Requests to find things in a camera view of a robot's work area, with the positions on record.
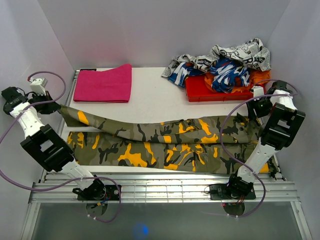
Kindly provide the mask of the camouflage yellow green trousers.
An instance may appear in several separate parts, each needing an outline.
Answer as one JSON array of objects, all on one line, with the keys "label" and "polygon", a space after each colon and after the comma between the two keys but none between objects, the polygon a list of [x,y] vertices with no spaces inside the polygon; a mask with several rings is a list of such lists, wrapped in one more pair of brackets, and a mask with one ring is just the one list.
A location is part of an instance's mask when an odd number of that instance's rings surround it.
[{"label": "camouflage yellow green trousers", "polygon": [[129,123],[68,106],[59,113],[71,131],[67,144],[84,166],[122,166],[231,175],[254,151],[261,125],[235,116]]}]

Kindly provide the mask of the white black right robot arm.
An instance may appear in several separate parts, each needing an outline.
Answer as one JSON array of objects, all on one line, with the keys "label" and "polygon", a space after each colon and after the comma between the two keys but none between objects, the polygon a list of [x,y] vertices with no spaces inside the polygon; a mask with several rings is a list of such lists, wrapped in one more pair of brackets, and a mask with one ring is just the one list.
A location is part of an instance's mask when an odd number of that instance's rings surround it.
[{"label": "white black right robot arm", "polygon": [[258,133],[258,144],[250,157],[226,184],[225,192],[232,199],[243,199],[253,192],[257,174],[273,155],[291,145],[306,118],[306,114],[295,107],[295,94],[287,85],[285,81],[276,80],[266,94],[254,93],[254,97],[245,102],[249,114],[257,118],[268,116],[268,120]]}]

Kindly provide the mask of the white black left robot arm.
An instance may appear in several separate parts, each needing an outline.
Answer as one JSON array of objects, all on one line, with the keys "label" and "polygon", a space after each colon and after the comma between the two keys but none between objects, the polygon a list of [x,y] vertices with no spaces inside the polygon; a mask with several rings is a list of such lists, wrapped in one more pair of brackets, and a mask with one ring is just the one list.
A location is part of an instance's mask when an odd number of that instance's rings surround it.
[{"label": "white black left robot arm", "polygon": [[8,87],[1,92],[5,99],[3,111],[17,119],[24,132],[22,148],[46,171],[62,173],[73,179],[77,188],[73,193],[84,200],[102,200],[107,196],[107,189],[100,179],[96,179],[88,170],[81,167],[75,154],[67,143],[46,124],[38,114],[49,115],[61,107],[53,101],[48,91],[32,92],[28,98],[18,87]]}]

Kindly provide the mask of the orange trousers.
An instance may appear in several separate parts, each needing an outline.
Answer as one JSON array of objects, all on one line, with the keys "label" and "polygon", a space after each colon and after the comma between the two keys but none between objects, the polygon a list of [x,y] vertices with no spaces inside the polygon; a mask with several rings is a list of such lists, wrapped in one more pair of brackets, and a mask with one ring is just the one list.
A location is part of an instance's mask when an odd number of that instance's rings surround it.
[{"label": "orange trousers", "polygon": [[[236,86],[233,87],[231,91],[228,90],[222,90],[220,91],[221,93],[243,93],[246,91],[249,91],[254,84],[259,83],[259,85],[263,85],[267,83],[267,80],[271,78],[271,71],[260,71],[260,70],[254,70],[251,69],[249,73],[249,80],[250,80],[250,85],[249,86],[240,86],[240,78],[236,77]],[[205,86],[213,93],[216,93],[214,89],[212,89],[212,83],[214,81],[214,75],[211,73],[206,73],[204,77],[204,82]]]}]

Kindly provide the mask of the blue white patterned trousers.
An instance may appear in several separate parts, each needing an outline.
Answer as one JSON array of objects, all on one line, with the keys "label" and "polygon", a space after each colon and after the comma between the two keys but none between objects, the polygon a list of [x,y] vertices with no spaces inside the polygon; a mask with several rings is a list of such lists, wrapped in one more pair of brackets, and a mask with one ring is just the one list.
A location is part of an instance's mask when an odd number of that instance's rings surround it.
[{"label": "blue white patterned trousers", "polygon": [[214,61],[207,72],[195,69],[190,62],[181,62],[166,78],[184,88],[187,78],[196,76],[204,76],[209,89],[217,93],[242,92],[252,85],[250,70],[240,62],[224,57]]}]

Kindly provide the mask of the newspaper print trousers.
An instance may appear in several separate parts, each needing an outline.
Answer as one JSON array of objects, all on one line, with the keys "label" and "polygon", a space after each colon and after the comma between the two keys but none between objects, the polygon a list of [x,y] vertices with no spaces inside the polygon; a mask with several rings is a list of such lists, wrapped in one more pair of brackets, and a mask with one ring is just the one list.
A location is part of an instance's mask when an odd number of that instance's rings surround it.
[{"label": "newspaper print trousers", "polygon": [[242,45],[222,47],[215,45],[208,55],[193,56],[183,54],[171,60],[162,72],[163,78],[168,78],[180,63],[191,63],[193,68],[204,73],[208,72],[210,66],[220,58],[227,58],[240,62],[243,66],[262,72],[271,70],[271,52],[264,46],[259,38],[254,38]]}]

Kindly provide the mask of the folded pink trousers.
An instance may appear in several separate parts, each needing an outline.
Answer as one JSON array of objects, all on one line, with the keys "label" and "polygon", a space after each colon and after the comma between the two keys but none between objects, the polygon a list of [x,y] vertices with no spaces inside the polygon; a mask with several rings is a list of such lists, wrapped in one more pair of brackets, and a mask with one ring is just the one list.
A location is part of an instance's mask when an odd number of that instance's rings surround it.
[{"label": "folded pink trousers", "polygon": [[78,74],[73,100],[75,102],[127,103],[131,97],[132,65]]}]

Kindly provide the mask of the red plastic tray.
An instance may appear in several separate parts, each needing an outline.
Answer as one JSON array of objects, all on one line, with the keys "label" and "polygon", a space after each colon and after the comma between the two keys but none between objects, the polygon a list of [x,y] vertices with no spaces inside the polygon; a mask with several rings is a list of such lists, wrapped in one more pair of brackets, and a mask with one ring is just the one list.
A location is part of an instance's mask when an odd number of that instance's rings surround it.
[{"label": "red plastic tray", "polygon": [[211,88],[214,75],[189,76],[185,80],[186,95],[189,102],[210,102],[210,101],[240,101],[248,100],[253,97],[250,89],[255,83],[264,86],[271,78],[270,71],[251,70],[249,75],[249,86],[240,86],[241,78],[236,76],[235,87],[231,92],[217,92]]}]

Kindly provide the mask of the aluminium table frame rail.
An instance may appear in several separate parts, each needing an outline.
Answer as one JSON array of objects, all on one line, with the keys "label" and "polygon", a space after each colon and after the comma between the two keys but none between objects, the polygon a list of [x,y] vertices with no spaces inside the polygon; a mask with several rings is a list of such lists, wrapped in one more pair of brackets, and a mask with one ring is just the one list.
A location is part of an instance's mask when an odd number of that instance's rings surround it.
[{"label": "aluminium table frame rail", "polygon": [[[73,74],[66,104],[86,112],[123,121],[129,116],[132,122],[158,122],[187,116],[247,114],[242,100],[189,102],[186,92],[161,77],[162,67],[135,67],[132,70],[131,97],[128,103],[77,103],[73,100],[78,72]],[[301,196],[293,181],[275,178],[262,173],[262,183],[256,182],[257,198],[248,200],[246,207],[255,204],[260,208],[247,217],[233,219],[222,212],[222,202],[210,200],[204,193],[209,184],[222,183],[226,175],[188,173],[141,167],[89,166],[95,174],[108,177],[122,185],[124,204],[173,204],[174,206],[207,204],[201,217],[209,217],[204,230],[214,232],[217,239],[279,239],[311,240],[313,235],[305,218]]]}]

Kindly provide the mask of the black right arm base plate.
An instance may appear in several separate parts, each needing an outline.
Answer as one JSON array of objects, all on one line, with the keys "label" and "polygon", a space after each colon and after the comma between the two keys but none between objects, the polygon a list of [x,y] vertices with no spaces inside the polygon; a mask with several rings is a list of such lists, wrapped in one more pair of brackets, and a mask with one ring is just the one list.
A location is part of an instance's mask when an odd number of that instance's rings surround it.
[{"label": "black right arm base plate", "polygon": [[227,193],[226,183],[210,184],[208,186],[208,194],[211,200],[255,200],[256,194],[252,190],[248,195],[240,195],[239,193]]}]

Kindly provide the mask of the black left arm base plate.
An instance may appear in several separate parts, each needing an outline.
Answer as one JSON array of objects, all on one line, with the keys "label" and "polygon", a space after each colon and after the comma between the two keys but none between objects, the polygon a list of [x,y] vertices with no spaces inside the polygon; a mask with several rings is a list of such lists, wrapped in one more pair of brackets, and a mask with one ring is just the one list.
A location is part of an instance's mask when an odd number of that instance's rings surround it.
[{"label": "black left arm base plate", "polygon": [[74,194],[77,195],[76,199],[78,201],[118,201],[120,199],[120,193],[122,191],[122,186],[119,184],[118,188],[115,185],[112,184],[106,184],[104,187],[104,190],[102,191],[102,193],[104,193],[104,195],[101,198],[93,198],[93,197],[89,197],[89,198],[85,198],[80,196],[78,193],[76,193],[76,191],[80,191],[79,188],[74,188],[72,190],[72,192]]}]

